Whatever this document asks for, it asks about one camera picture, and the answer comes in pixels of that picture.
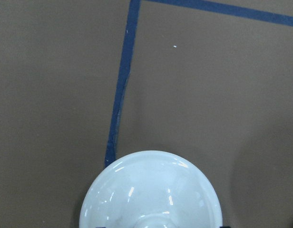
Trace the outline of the brown paper table cover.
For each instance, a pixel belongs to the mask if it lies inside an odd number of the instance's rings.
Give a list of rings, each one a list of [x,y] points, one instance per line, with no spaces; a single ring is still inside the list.
[[[103,170],[128,0],[0,0],[0,228],[76,228]],[[293,27],[142,1],[117,155],[175,153],[223,224],[293,228]]]

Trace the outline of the small white bowl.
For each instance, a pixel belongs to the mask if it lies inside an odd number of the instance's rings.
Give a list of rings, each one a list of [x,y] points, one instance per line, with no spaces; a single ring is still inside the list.
[[[223,216],[208,178],[172,153],[142,151],[107,166],[84,198],[81,228],[219,228]]]

